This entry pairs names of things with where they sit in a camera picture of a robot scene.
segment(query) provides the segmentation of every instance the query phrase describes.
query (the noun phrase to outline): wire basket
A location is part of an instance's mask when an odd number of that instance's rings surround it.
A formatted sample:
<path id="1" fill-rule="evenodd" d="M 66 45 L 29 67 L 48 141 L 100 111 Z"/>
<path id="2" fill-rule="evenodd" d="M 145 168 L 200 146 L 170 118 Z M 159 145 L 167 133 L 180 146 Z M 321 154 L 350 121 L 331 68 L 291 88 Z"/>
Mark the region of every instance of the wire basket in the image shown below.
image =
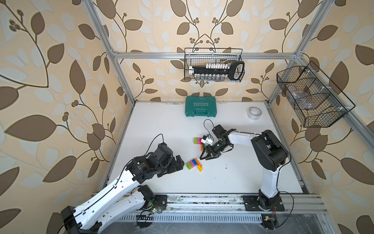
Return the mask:
<path id="1" fill-rule="evenodd" d="M 314 67 L 317 65 L 311 66 L 309 63 L 307 66 L 294 66 L 280 71 L 277 73 L 277 83 L 295 110 L 303 127 L 327 128 L 356 105 L 330 80 L 334 84 L 334 88 L 337 88 L 351 103 L 350 107 L 344 105 L 338 99 L 338 95 L 333 93 L 335 91 L 318 79 L 314 73 Z"/>
<path id="2" fill-rule="evenodd" d="M 240 82 L 244 76 L 242 49 L 185 48 L 184 81 Z"/>

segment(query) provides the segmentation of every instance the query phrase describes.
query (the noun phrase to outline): green tool case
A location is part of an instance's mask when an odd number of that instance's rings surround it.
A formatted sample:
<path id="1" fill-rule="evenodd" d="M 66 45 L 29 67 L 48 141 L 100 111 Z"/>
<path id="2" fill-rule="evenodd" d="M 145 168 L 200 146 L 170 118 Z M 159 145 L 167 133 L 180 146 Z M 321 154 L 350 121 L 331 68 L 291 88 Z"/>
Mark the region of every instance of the green tool case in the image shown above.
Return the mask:
<path id="1" fill-rule="evenodd" d="M 186 116 L 207 116 L 215 117 L 217 114 L 217 106 L 215 97 L 193 97 L 186 98 Z"/>

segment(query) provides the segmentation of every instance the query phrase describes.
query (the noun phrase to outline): wallpaper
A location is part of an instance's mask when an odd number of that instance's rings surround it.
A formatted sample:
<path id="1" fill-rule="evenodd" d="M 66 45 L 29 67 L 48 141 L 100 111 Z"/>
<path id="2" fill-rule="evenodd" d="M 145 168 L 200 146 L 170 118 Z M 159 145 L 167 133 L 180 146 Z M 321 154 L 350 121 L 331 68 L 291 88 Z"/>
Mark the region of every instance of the wallpaper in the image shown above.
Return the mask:
<path id="1" fill-rule="evenodd" d="M 93 0 L 120 52 L 294 52 L 318 0 Z"/>
<path id="2" fill-rule="evenodd" d="M 0 0 L 0 233 L 56 234 L 98 191 L 128 115 L 78 3 Z"/>
<path id="3" fill-rule="evenodd" d="M 125 77 L 136 100 L 185 101 L 186 96 L 215 96 L 217 101 L 267 100 L 284 60 L 244 60 L 241 82 L 196 81 L 184 78 L 180 60 L 123 59 Z"/>
<path id="4" fill-rule="evenodd" d="M 337 0 L 304 56 L 325 71 L 357 105 L 373 130 L 374 2 Z M 340 119 L 329 128 L 303 128 L 288 100 L 272 106 L 312 193 L 320 194 L 335 230 L 374 233 L 374 154 Z"/>

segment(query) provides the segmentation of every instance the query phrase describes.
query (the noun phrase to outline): white table surface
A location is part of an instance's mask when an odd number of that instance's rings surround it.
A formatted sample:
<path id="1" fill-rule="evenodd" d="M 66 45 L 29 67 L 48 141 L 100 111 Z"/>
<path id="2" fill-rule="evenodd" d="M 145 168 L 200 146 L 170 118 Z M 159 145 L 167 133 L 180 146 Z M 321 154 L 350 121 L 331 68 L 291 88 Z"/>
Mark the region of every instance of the white table surface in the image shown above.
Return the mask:
<path id="1" fill-rule="evenodd" d="M 247 116 L 249 107 L 261 109 L 258 120 Z M 132 113 L 126 134 L 114 167 L 110 181 L 118 176 L 125 164 L 136 156 L 145 154 L 153 138 L 162 133 L 165 143 L 174 155 L 181 155 L 185 164 L 201 154 L 200 145 L 193 143 L 194 137 L 202 137 L 207 132 L 203 122 L 207 117 L 186 117 L 184 103 L 137 103 Z M 221 124 L 229 130 L 261 133 L 266 129 L 278 137 L 271 118 L 263 102 L 217 103 L 217 116 L 210 117 L 214 125 Z M 213 129 L 210 121 L 206 127 Z M 162 142 L 159 136 L 153 142 L 150 152 Z M 235 145 L 232 151 L 222 153 L 219 158 L 200 160 L 203 171 L 197 167 L 166 174 L 156 175 L 143 183 L 156 193 L 258 193 L 262 184 L 263 167 L 259 163 L 253 147 Z M 279 189 L 290 193 L 302 193 L 291 164 L 284 166 L 279 175 Z"/>

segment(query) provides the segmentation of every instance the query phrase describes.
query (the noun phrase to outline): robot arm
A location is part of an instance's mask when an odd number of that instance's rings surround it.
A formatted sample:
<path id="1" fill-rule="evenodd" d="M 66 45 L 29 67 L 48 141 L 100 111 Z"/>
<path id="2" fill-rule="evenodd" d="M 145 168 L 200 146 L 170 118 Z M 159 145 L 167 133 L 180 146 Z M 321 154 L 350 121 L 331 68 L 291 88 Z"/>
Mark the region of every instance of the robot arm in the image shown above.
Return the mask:
<path id="1" fill-rule="evenodd" d="M 155 152 L 135 157 L 124 166 L 121 174 L 103 190 L 83 204 L 66 207 L 61 215 L 68 234 L 96 234 L 126 213 L 149 207 L 154 193 L 141 186 L 135 193 L 119 201 L 126 193 L 151 179 L 182 170 L 184 162 L 165 143 Z"/>
<path id="2" fill-rule="evenodd" d="M 284 165 L 288 155 L 278 138 L 270 130 L 265 130 L 261 134 L 243 133 L 235 130 L 226 131 L 221 125 L 215 126 L 212 132 L 218 138 L 218 142 L 205 146 L 200 159 L 218 158 L 226 147 L 234 147 L 235 144 L 253 146 L 257 159 L 263 166 L 263 182 L 258 192 L 259 207 L 269 210 L 279 199 L 277 188 L 279 169 Z"/>

